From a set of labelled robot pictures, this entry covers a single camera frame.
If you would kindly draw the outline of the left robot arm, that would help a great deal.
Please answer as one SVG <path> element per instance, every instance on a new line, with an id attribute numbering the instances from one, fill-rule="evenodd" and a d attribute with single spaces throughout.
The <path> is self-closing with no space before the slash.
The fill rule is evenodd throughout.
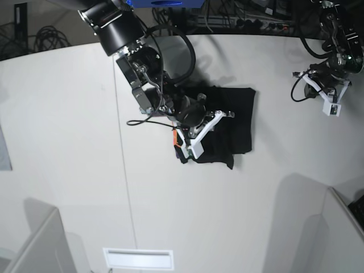
<path id="1" fill-rule="evenodd" d="M 323 99 L 322 112 L 327 116 L 340 115 L 341 100 L 351 86 L 350 75 L 363 71 L 363 47 L 347 8 L 340 1 L 312 1 L 318 9 L 321 30 L 327 34 L 322 44 L 323 54 L 317 54 L 308 45 L 301 30 L 299 5 L 295 3 L 295 29 L 307 52 L 321 60 L 311 64 L 306 71 L 293 72 L 297 78 L 291 89 L 291 99 L 303 102 L 320 96 Z"/>

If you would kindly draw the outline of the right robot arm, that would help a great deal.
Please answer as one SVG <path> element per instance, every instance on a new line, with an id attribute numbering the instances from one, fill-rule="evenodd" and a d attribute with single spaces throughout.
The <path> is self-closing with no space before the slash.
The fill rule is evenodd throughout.
<path id="1" fill-rule="evenodd" d="M 180 150 L 186 159 L 198 159 L 203 153 L 202 140 L 225 117 L 234 117 L 231 111 L 208 111 L 206 95 L 187 96 L 179 84 L 193 72 L 196 54 L 187 36 L 176 27 L 160 24 L 145 27 L 126 1 L 56 1 L 56 4 L 76 10 L 89 25 L 108 56 L 116 55 L 116 64 L 129 83 L 140 111 L 152 117 L 167 117 L 172 121 L 175 139 L 181 140 Z M 191 63 L 177 78 L 170 78 L 164 70 L 159 47 L 146 44 L 156 30 L 170 30 L 181 37 L 189 49 Z"/>

